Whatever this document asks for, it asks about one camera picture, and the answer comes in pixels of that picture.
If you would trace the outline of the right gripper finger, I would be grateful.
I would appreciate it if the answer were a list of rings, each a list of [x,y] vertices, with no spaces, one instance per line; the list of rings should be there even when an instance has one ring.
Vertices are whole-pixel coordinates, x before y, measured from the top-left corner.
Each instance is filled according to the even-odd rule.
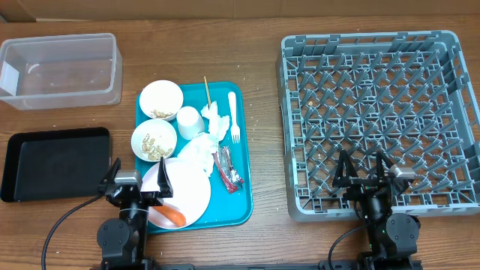
[[[344,180],[357,177],[358,174],[353,166],[350,156],[345,150],[341,150],[337,162],[337,169],[334,174],[334,180]]]
[[[393,162],[383,151],[376,152],[376,176],[379,180],[386,179],[385,168],[390,169],[393,165]]]

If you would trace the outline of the orange carrot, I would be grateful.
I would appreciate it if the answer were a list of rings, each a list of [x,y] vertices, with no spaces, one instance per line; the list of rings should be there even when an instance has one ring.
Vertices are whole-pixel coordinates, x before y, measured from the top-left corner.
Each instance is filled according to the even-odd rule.
[[[183,227],[187,223],[186,217],[180,211],[169,205],[154,206],[153,209],[177,227]]]

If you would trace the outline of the pale green bowl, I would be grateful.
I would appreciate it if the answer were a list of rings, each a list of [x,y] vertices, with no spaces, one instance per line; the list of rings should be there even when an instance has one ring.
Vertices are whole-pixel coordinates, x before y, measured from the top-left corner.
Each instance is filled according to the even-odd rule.
[[[133,153],[141,160],[158,162],[169,158],[176,149],[175,128],[161,119],[150,119],[138,125],[132,133],[130,144]]]

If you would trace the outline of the pink bowl with food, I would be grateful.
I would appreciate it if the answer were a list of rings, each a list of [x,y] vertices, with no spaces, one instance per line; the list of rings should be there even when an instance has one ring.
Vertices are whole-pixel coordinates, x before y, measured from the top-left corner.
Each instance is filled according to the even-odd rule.
[[[140,93],[139,107],[151,119],[172,121],[182,108],[181,88],[169,80],[150,82]]]

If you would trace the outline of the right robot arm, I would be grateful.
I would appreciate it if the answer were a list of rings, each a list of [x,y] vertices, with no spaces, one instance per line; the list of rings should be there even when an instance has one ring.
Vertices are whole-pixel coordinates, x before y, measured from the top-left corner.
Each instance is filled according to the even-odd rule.
[[[395,197],[408,189],[416,174],[410,167],[393,163],[382,151],[376,153],[375,170],[373,178],[359,177],[347,152],[340,152],[333,186],[345,190],[343,198],[353,202],[355,214],[364,224],[335,240],[328,252],[328,267],[421,269],[422,263],[412,260],[417,252],[421,223],[411,214],[395,214],[392,210]],[[361,230],[367,232],[370,250],[360,253],[355,260],[333,260],[336,246]]]

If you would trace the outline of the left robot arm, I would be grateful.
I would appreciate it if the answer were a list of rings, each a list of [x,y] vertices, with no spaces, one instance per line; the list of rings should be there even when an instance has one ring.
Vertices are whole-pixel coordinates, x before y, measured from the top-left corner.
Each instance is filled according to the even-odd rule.
[[[119,217],[111,218],[99,227],[97,243],[102,250],[102,269],[159,270],[155,259],[145,255],[149,209],[162,206],[173,196],[167,176],[166,160],[162,157],[154,180],[159,190],[142,191],[142,177],[137,170],[121,169],[116,159],[98,185],[106,201],[119,208]]]

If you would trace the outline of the black waste tray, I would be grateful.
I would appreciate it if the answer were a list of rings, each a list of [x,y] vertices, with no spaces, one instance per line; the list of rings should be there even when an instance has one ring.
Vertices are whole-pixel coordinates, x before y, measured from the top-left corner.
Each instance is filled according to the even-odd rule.
[[[111,155],[105,127],[16,133],[7,144],[1,200],[94,196],[110,168]]]

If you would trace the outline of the grey dishwasher rack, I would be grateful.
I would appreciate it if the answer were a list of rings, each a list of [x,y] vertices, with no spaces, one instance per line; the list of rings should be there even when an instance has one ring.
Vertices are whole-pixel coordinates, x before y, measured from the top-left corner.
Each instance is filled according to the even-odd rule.
[[[341,152],[362,178],[379,151],[415,171],[395,212],[479,212],[479,105],[454,32],[290,35],[277,81],[293,220],[355,217],[332,184]]]

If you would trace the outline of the pink round plate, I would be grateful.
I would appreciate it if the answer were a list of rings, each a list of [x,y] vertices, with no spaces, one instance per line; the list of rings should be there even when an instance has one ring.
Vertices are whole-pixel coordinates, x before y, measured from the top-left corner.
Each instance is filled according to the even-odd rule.
[[[209,206],[212,195],[209,177],[201,167],[177,157],[167,159],[165,167],[172,186],[173,197],[164,198],[163,201],[169,207],[182,213],[186,222],[184,226],[176,226],[152,207],[148,209],[148,221],[161,229],[184,229],[199,220]]]

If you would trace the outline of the crumpled white napkin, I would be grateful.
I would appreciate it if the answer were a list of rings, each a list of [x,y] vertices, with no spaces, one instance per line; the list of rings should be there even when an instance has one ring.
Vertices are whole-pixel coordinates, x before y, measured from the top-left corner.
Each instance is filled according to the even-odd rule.
[[[210,108],[205,105],[199,114],[204,121],[205,131],[192,140],[188,140],[177,157],[201,167],[210,177],[215,162],[213,154],[218,150],[220,142],[227,134],[230,117],[228,115],[219,116],[216,101],[211,103]]]

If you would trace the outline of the red foil wrapper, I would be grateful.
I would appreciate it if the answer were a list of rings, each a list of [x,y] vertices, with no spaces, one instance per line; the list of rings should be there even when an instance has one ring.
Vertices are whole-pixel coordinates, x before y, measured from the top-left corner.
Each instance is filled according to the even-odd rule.
[[[229,194],[238,191],[244,180],[233,166],[231,151],[228,146],[221,146],[213,154],[215,165]]]

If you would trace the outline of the teal serving tray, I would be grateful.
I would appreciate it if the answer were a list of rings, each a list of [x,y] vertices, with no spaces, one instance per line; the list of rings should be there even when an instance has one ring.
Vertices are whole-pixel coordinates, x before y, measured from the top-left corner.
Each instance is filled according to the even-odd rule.
[[[179,85],[184,95],[184,106],[194,107],[200,111],[207,104],[206,88],[204,82],[196,84]],[[148,233],[160,234],[174,230],[200,230],[213,227],[225,227],[243,224],[253,212],[253,192],[251,182],[250,160],[248,152],[248,136],[243,107],[242,92],[233,82],[208,82],[211,101],[217,101],[218,114],[230,116],[228,93],[235,92],[237,108],[237,124],[240,129],[239,143],[233,143],[230,130],[227,131],[220,146],[229,146],[233,167],[244,181],[241,188],[234,193],[228,193],[217,167],[213,166],[213,173],[209,177],[211,196],[208,207],[191,225],[185,228],[175,228],[175,224],[165,219],[162,214],[153,211],[148,216]],[[135,169],[139,170],[145,178],[155,163],[135,157]]]

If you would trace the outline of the white plastic fork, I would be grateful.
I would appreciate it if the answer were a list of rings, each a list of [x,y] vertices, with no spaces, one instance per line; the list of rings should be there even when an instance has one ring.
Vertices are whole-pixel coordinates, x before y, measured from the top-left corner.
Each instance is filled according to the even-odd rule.
[[[228,93],[228,101],[229,101],[229,109],[232,119],[232,125],[230,128],[230,133],[232,137],[232,141],[234,143],[240,143],[241,134],[240,129],[237,123],[237,100],[236,100],[236,93],[231,91]]]

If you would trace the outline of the wooden skewer stick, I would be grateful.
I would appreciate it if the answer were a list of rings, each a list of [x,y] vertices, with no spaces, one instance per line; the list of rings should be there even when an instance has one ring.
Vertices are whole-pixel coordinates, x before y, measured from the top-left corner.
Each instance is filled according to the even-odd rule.
[[[211,100],[211,97],[210,97],[209,85],[208,85],[208,81],[206,79],[206,76],[204,76],[203,79],[204,79],[204,84],[205,84],[205,93],[206,93],[206,97],[207,97],[207,101],[208,101],[208,108],[210,108],[210,106],[212,105],[212,100]]]

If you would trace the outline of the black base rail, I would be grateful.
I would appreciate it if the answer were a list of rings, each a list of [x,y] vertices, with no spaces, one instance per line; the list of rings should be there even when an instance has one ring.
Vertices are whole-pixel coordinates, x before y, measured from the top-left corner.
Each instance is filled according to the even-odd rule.
[[[316,264],[259,264],[259,265],[193,265],[193,264],[167,264],[148,260],[146,263],[130,266],[111,267],[102,263],[91,270],[107,269],[153,269],[153,270],[355,270],[367,269],[355,260],[334,260],[331,265],[326,260]]]

